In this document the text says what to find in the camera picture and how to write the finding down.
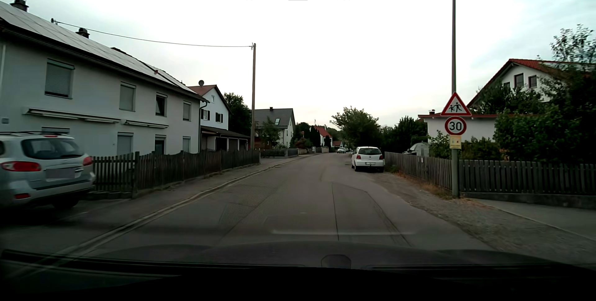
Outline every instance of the children crossing sign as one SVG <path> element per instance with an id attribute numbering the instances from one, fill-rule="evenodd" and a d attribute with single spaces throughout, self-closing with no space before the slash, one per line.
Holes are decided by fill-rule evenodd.
<path id="1" fill-rule="evenodd" d="M 472 113 L 466 107 L 465 103 L 457 93 L 453 93 L 447 105 L 443 108 L 441 116 L 472 116 Z"/>

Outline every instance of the white house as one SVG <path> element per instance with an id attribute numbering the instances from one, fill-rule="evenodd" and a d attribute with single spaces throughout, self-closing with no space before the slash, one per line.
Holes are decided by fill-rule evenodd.
<path id="1" fill-rule="evenodd" d="M 230 110 L 217 85 L 189 88 L 209 101 L 201 105 L 201 149 L 248 150 L 250 137 L 228 130 Z"/>
<path id="2" fill-rule="evenodd" d="M 279 129 L 278 144 L 290 145 L 290 140 L 294 136 L 294 128 L 296 127 L 296 121 L 294 120 L 294 109 L 293 108 L 281 108 L 274 109 L 255 109 L 255 136 L 258 137 L 259 133 L 263 130 L 263 122 L 267 121 L 267 117 L 275 124 Z"/>
<path id="3" fill-rule="evenodd" d="M 198 152 L 199 102 L 163 70 L 0 2 L 0 131 L 54 131 L 90 155 Z"/>
<path id="4" fill-rule="evenodd" d="M 509 59 L 474 96 L 467 107 L 473 108 L 477 106 L 482 93 L 495 84 L 504 84 L 511 89 L 520 87 L 522 89 L 540 91 L 542 84 L 539 78 L 548 76 L 548 73 L 553 69 L 553 64 L 556 63 L 557 61 Z M 548 98 L 543 97 L 542 100 L 548 101 Z M 418 118 L 424 119 L 428 123 L 428 134 L 431 137 L 437 136 L 437 130 L 440 130 L 443 135 L 447 134 L 445 131 L 445 120 L 447 117 L 441 116 L 440 111 L 438 113 L 435 114 L 434 111 L 431 111 L 428 115 L 418 115 Z M 465 117 L 467 129 L 461 139 L 463 141 L 469 141 L 472 137 L 493 139 L 496 117 L 497 115 L 472 115 L 471 117 Z"/>

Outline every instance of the chimney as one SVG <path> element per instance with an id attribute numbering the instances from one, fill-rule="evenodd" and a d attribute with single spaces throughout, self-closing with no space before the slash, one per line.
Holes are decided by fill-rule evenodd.
<path id="1" fill-rule="evenodd" d="M 89 38 L 89 33 L 87 32 L 87 29 L 85 29 L 83 27 L 79 27 L 79 32 L 77 32 L 76 34 L 80 34 L 81 36 L 83 36 L 85 38 Z"/>
<path id="2" fill-rule="evenodd" d="M 25 4 L 25 0 L 14 0 L 14 3 L 11 3 L 15 8 L 21 9 L 22 11 L 27 11 L 28 5 Z"/>

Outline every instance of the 30 sign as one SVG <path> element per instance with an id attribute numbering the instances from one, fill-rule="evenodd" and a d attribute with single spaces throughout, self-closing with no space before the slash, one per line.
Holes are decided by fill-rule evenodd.
<path id="1" fill-rule="evenodd" d="M 445 131 L 450 135 L 461 136 L 466 132 L 466 129 L 466 121 L 461 117 L 453 116 L 445 121 Z"/>

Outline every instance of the solar panel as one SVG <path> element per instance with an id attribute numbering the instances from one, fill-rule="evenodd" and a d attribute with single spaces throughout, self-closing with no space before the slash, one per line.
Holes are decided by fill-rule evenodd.
<path id="1" fill-rule="evenodd" d="M 170 76 L 168 73 L 165 73 L 163 70 L 159 70 L 153 66 L 150 66 L 151 68 L 149 68 L 136 58 L 116 51 L 91 39 L 85 38 L 75 32 L 44 20 L 43 18 L 22 11 L 21 9 L 14 8 L 5 2 L 0 2 L 0 18 L 4 19 L 7 23 L 21 29 L 25 29 L 54 39 L 61 43 L 68 44 L 85 52 L 98 55 L 104 59 L 128 67 L 129 69 L 153 76 L 163 82 L 181 88 L 185 91 L 193 92 L 188 87 L 184 86 L 184 84 Z M 155 70 L 159 70 L 160 74 L 155 74 Z"/>

